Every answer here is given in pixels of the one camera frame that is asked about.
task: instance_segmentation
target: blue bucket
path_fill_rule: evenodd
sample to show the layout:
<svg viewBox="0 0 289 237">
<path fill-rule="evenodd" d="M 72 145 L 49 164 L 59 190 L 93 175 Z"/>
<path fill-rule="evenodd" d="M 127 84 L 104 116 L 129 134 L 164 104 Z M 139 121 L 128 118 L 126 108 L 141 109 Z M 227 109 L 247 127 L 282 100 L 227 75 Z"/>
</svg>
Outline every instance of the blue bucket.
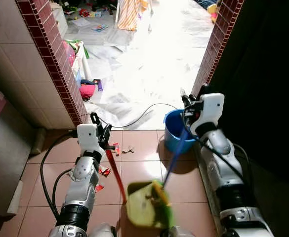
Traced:
<svg viewBox="0 0 289 237">
<path fill-rule="evenodd" d="M 170 152 L 175 152 L 177 144 L 179 143 L 179 137 L 184 129 L 184 125 L 181 119 L 183 110 L 173 110 L 165 115 L 165 146 Z M 188 139 L 185 140 L 183 148 L 179 151 L 183 154 L 191 148 L 195 139 L 191 135 L 188 135 Z"/>
</svg>

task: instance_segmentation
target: dustpan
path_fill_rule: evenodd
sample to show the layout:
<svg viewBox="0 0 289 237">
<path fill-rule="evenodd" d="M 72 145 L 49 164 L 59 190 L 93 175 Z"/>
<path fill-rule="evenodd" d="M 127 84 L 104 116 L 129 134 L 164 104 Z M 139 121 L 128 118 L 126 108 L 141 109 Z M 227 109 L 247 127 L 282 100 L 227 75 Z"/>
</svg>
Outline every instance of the dustpan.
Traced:
<svg viewBox="0 0 289 237">
<path fill-rule="evenodd" d="M 152 182 L 134 182 L 127 188 L 128 219 L 137 227 L 167 229 L 173 226 L 170 206 L 156 201 L 158 195 Z"/>
</svg>

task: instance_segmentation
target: wire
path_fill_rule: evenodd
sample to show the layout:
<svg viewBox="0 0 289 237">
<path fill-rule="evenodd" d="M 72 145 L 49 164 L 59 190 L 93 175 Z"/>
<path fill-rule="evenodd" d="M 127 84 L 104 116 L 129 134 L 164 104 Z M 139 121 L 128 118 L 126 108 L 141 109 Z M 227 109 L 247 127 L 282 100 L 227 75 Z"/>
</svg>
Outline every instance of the wire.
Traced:
<svg viewBox="0 0 289 237">
<path fill-rule="evenodd" d="M 130 124 L 127 124 L 127 125 L 125 125 L 125 126 L 121 126 L 121 127 L 112 126 L 112 127 L 114 127 L 114 128 L 124 128 L 124 127 L 129 127 L 129 126 L 135 124 L 136 122 L 138 122 L 138 121 L 144 116 L 144 114 L 149 110 L 149 108 L 151 108 L 151 107 L 154 106 L 154 105 L 168 105 L 168 106 L 171 106 L 171 107 L 173 107 L 174 109 L 177 110 L 177 108 L 176 108 L 175 106 L 173 106 L 173 105 L 166 104 L 166 103 L 156 103 L 156 104 L 150 105 L 150 106 L 141 114 L 141 116 L 140 116 L 136 121 L 134 121 L 134 122 L 132 122 L 132 123 L 130 123 Z M 105 120 L 103 120 L 102 118 L 99 117 L 99 119 L 102 120 L 104 123 L 108 124 L 108 123 L 107 123 Z"/>
<path fill-rule="evenodd" d="M 56 192 L 56 187 L 57 187 L 57 183 L 59 182 L 60 178 L 66 174 L 67 172 L 70 172 L 72 169 L 67 169 L 67 170 L 64 170 L 62 173 L 59 174 L 59 176 L 57 176 L 55 182 L 54 182 L 54 185 L 53 185 L 53 192 L 52 192 L 52 204 L 54 206 L 54 208 L 57 210 L 56 208 L 56 203 L 55 203 L 55 192 Z"/>
<path fill-rule="evenodd" d="M 67 137 L 67 136 L 72 136 L 72 133 L 67 133 L 67 134 L 64 134 L 62 136 L 60 136 L 58 139 L 56 139 L 53 144 L 49 147 L 49 149 L 47 150 L 47 152 L 45 153 L 42 161 L 41 161 L 41 164 L 40 164 L 40 176 L 41 176 L 41 183 L 42 183 L 42 187 L 43 187 L 43 192 L 44 192 L 44 195 L 45 195 L 45 198 L 47 200 L 47 203 L 49 204 L 49 207 L 51 208 L 51 211 L 55 217 L 55 219 L 57 220 L 58 217 L 59 217 L 59 213 L 57 211 L 57 209 L 54 207 L 51 199 L 50 199 L 50 196 L 49 196 L 49 193 L 47 191 L 47 188 L 46 188 L 46 184 L 45 184 L 45 181 L 44 181 L 44 175 L 43 175 L 43 164 L 45 162 L 45 159 L 47 158 L 47 156 L 49 155 L 50 151 L 52 150 L 52 148 L 59 142 L 61 141 L 64 137 Z"/>
<path fill-rule="evenodd" d="M 192 134 L 192 132 L 190 131 L 190 129 L 187 127 L 186 125 L 186 122 L 185 122 L 185 118 L 184 118 L 184 114 L 185 114 L 185 111 L 187 108 L 189 108 L 190 106 L 186 107 L 184 110 L 183 110 L 183 113 L 182 113 L 182 122 L 184 124 L 184 128 L 185 130 L 201 145 L 201 146 L 204 146 L 206 147 L 207 150 L 215 153 L 223 162 L 225 162 L 227 164 L 227 166 L 229 166 L 233 172 L 235 172 L 235 174 L 242 180 L 242 182 L 245 184 L 245 185 L 248 185 L 247 181 L 244 179 L 243 175 L 236 169 L 234 168 L 225 158 L 223 158 L 223 156 L 218 152 L 216 151 L 215 149 L 209 147 L 206 143 L 204 143 L 203 141 L 201 141 L 199 139 L 198 136 Z"/>
<path fill-rule="evenodd" d="M 247 163 L 248 163 L 248 179 L 249 179 L 249 184 L 251 186 L 251 188 L 254 188 L 254 182 L 253 182 L 253 173 L 252 173 L 252 167 L 251 167 L 251 161 L 248 158 L 248 155 L 246 153 L 246 151 L 243 149 L 243 147 L 241 147 L 240 145 L 233 143 L 233 145 L 238 148 L 245 156 L 245 158 L 247 159 Z"/>
</svg>

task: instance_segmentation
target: white floor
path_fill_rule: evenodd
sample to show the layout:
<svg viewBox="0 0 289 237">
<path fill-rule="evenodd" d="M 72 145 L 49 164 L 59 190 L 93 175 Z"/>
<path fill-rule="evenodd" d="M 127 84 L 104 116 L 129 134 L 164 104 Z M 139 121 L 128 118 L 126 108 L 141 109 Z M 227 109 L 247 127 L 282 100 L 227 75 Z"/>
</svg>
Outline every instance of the white floor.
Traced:
<svg viewBox="0 0 289 237">
<path fill-rule="evenodd" d="M 193 0 L 153 2 L 150 33 L 148 17 L 136 33 L 114 30 L 114 16 L 108 12 L 86 18 L 90 26 L 84 28 L 69 22 L 65 38 L 84 41 L 93 78 L 101 79 L 104 89 L 85 103 L 86 109 L 114 126 L 135 121 L 154 103 L 183 108 L 179 90 L 190 93 L 212 32 L 209 14 Z M 109 28 L 95 32 L 91 27 L 97 23 Z M 163 129 L 165 114 L 171 110 L 156 105 L 124 129 Z"/>
</svg>

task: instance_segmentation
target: striped cloth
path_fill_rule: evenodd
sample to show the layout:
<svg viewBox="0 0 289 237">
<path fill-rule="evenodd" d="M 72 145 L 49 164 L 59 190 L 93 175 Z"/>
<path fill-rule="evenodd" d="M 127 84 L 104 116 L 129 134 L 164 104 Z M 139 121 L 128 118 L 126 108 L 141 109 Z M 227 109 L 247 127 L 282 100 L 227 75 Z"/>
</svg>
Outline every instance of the striped cloth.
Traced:
<svg viewBox="0 0 289 237">
<path fill-rule="evenodd" d="M 119 29 L 135 31 L 138 20 L 138 13 L 148 8 L 147 0 L 124 0 L 124 5 L 120 11 L 118 22 Z"/>
</svg>

